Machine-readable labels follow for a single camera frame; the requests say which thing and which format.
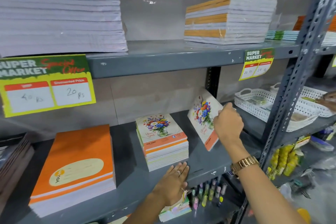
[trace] gold wristwatch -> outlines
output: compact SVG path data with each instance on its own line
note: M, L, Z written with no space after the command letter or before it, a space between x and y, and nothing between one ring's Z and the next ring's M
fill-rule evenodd
M242 160L238 161L237 163L234 163L234 164L232 163L230 165L230 168L231 168L233 174L237 176L237 172L242 170L244 167L248 167L250 165L259 165L259 162L255 157L249 156L247 158L243 158Z

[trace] logo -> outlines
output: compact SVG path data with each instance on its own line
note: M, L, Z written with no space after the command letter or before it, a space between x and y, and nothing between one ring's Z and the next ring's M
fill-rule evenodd
M65 171L63 169L58 170L55 172L55 176L56 176L56 183L58 183L60 181L60 177L61 175L64 175Z

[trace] flower bouquet illustration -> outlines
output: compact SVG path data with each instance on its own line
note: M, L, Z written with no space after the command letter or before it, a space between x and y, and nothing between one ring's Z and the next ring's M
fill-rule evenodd
M168 135L166 128L169 126L170 122L164 115L150 116L143 121L143 124L147 126L150 131L156 131L160 137Z
M205 100L196 105L196 107L194 107L194 112L192 115L193 116L196 115L195 120L199 124L201 125L207 124L209 129L213 129L213 120L210 118L210 112L211 112L210 102L207 102Z

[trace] floral notebook cover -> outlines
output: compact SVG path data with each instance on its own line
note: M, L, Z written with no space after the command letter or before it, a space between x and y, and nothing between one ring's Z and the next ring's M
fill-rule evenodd
M218 136L213 128L213 118L223 106L206 90L194 101L193 107L188 112L188 118L195 128L205 148L210 151L218 141Z
M169 114L147 115L136 119L136 126L143 150L161 149L161 146L181 143L186 134Z

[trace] orange notebook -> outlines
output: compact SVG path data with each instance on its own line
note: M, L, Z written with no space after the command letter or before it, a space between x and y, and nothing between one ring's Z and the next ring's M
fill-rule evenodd
M109 125L57 133L31 194L31 203L113 177Z

